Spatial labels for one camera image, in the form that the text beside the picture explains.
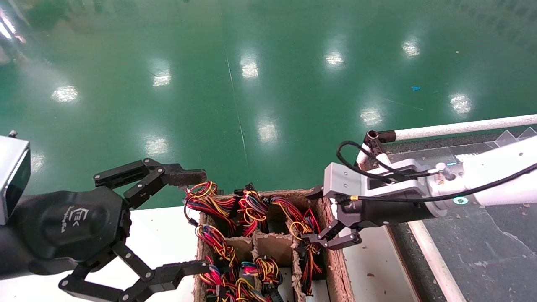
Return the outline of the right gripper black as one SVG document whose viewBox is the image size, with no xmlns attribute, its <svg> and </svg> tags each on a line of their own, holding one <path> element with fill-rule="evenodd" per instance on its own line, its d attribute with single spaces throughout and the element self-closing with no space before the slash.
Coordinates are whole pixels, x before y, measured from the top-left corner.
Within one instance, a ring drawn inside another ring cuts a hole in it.
<svg viewBox="0 0 537 302">
<path fill-rule="evenodd" d="M 307 200 L 323 197 L 323 187 L 313 187 L 307 193 Z M 305 234 L 301 239 L 306 244 L 318 244 L 322 248 L 339 250 L 362 242 L 359 232 L 364 228 L 381 227 L 410 221 L 432 219 L 435 216 L 423 203 L 393 201 L 351 200 L 349 196 L 337 195 L 337 220 L 330 222 L 319 234 Z M 344 228 L 350 233 L 339 237 Z"/>
</svg>

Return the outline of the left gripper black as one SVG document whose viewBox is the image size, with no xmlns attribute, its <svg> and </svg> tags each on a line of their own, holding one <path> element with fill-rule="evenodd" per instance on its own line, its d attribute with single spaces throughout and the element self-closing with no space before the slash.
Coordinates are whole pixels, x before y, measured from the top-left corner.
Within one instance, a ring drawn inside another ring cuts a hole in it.
<svg viewBox="0 0 537 302">
<path fill-rule="evenodd" d="M 126 245 L 132 224 L 127 208 L 137 209 L 163 187 L 203 183 L 203 169 L 161 164 L 149 157 L 93 176 L 87 192 L 57 191 L 21 197 L 8 220 L 8 274 L 55 275 L 73 272 L 59 289 L 92 302 L 145 302 L 153 294 L 176 290 L 186 276 L 209 273 L 205 261 L 171 263 L 150 269 Z M 134 184 L 122 197 L 112 191 Z M 86 281 L 120 258 L 138 275 L 126 290 Z"/>
</svg>

